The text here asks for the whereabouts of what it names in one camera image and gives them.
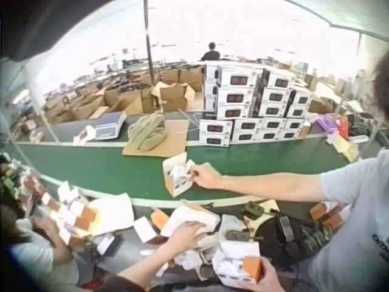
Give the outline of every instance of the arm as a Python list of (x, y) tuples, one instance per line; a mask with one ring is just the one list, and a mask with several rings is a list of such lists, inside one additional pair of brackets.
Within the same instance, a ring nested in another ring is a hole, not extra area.
[(193, 180), (206, 189), (229, 190), (282, 201), (325, 200), (320, 175), (274, 173), (258, 176), (222, 176), (209, 163), (192, 168)]
[(198, 222), (184, 223), (151, 256), (122, 271), (118, 276), (129, 280), (141, 288), (145, 288), (165, 263), (179, 254), (194, 248), (197, 242), (204, 238), (205, 234), (196, 235), (201, 227), (204, 227), (204, 225)]

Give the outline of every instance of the white box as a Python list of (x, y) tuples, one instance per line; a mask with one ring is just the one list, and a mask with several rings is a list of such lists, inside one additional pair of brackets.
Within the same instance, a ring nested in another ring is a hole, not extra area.
[(262, 130), (277, 130), (283, 129), (286, 119), (279, 117), (264, 117), (262, 121)]
[(233, 126), (234, 133), (245, 133), (245, 132), (255, 132), (262, 129), (263, 119), (259, 118), (247, 118), (247, 119), (237, 119)]
[(262, 102), (287, 103), (291, 95), (290, 89), (261, 87), (259, 94)]
[(312, 101), (313, 92), (299, 86), (293, 86), (291, 101), (293, 105), (309, 106)]
[(262, 102), (259, 104), (259, 110), (255, 110), (255, 116), (258, 117), (283, 117), (286, 104), (274, 102)]
[(202, 95), (206, 98), (215, 98), (218, 93), (216, 82), (205, 82), (202, 84)]
[(251, 105), (253, 88), (217, 88), (216, 102), (220, 106)]
[(282, 130), (277, 134), (277, 140), (285, 141), (285, 140), (293, 140), (298, 138), (301, 129), (293, 129), (293, 130)]
[(215, 98), (214, 97), (205, 97), (204, 98), (204, 111), (214, 111), (215, 110)]
[(218, 120), (235, 120), (249, 116), (250, 106), (249, 105), (229, 105), (229, 106), (218, 106), (216, 107), (216, 118)]
[(230, 135), (232, 125), (231, 120), (200, 120), (200, 134)]
[(260, 130), (249, 130), (245, 132), (233, 132), (231, 141), (234, 144), (251, 144), (257, 142)]
[(228, 147), (230, 145), (230, 135), (220, 134), (200, 134), (199, 140), (202, 145)]
[(217, 76), (216, 83), (221, 88), (254, 88), (256, 83), (254, 68), (218, 66), (215, 75)]
[(261, 83), (265, 87), (292, 89), (294, 81), (295, 74), (293, 72), (277, 68), (263, 69)]
[(291, 105), (287, 111), (288, 118), (304, 118), (308, 112), (308, 106)]
[(282, 130), (261, 130), (257, 134), (256, 139), (259, 142), (275, 141), (281, 132)]
[(284, 130), (297, 130), (304, 126), (304, 119), (286, 119)]

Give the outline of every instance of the brown paper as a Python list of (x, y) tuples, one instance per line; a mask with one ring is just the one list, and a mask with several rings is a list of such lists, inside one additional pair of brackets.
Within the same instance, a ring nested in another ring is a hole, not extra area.
[(173, 157), (184, 152), (187, 143), (189, 121), (167, 120), (165, 122), (165, 128), (167, 136), (156, 148), (150, 151), (141, 151), (127, 144), (123, 149), (123, 155)]

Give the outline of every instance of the person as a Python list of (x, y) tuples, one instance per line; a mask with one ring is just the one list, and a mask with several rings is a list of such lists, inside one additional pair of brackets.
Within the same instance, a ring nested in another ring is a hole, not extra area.
[(218, 61), (220, 60), (220, 53), (215, 50), (215, 43), (209, 43), (208, 45), (209, 51), (204, 54), (204, 56), (201, 57), (201, 61)]
[[(389, 51), (374, 74), (374, 98), (389, 120)], [(351, 204), (349, 218), (306, 268), (308, 280), (320, 291), (375, 291), (389, 276), (387, 150), (376, 158), (316, 175), (227, 176), (209, 163), (193, 166), (192, 171), (194, 182), (205, 189), (282, 201)]]
[(17, 220), (15, 213), (2, 205), (1, 234), (12, 256), (33, 279), (43, 281), (43, 285), (70, 288), (92, 280), (92, 268), (88, 269), (85, 261), (73, 255), (51, 218)]

